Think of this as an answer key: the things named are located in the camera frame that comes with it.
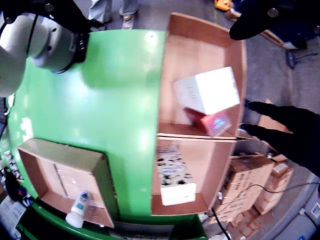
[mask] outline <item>person's leg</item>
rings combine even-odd
[[[287,133],[274,129],[266,129],[262,126],[241,124],[241,128],[251,136],[256,136],[261,141],[266,141],[275,150],[292,161],[301,162],[303,159],[303,146],[301,139],[294,133]]]
[[[109,22],[111,19],[112,0],[91,0],[92,6],[89,9],[89,20],[96,20],[100,23]]]
[[[319,118],[316,113],[295,106],[276,106],[270,103],[252,101],[246,103],[246,107],[259,114],[269,116],[297,134],[305,132],[304,126],[312,128]]]
[[[139,9],[138,0],[121,0],[121,8],[119,14],[121,16],[128,16],[135,14]]]

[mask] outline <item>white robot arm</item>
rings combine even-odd
[[[27,58],[54,73],[86,59],[92,22],[72,0],[0,0],[1,10],[6,25],[0,31],[0,97],[19,88]],[[35,20],[23,13],[35,14]]]
[[[47,18],[42,23],[36,22],[32,31],[33,23],[30,17],[20,15],[2,32],[0,97],[17,91],[24,76],[27,57],[37,67],[62,72],[75,56],[76,36],[73,32]]]

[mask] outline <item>jeans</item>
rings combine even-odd
[[[285,125],[292,133],[251,124],[242,124],[242,129],[320,176],[320,115],[295,106],[276,106],[258,101],[248,103],[247,107]]]
[[[89,20],[95,19],[100,23],[108,22],[111,18],[112,0],[91,0]],[[121,0],[120,15],[132,15],[139,9],[138,0]]]

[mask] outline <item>orange object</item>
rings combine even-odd
[[[214,0],[214,6],[222,11],[228,11],[230,9],[231,0]]]

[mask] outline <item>small red package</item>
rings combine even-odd
[[[187,107],[184,108],[184,111],[191,122],[205,131],[210,137],[220,136],[232,126],[227,111],[225,110],[212,115],[205,115],[202,112]]]

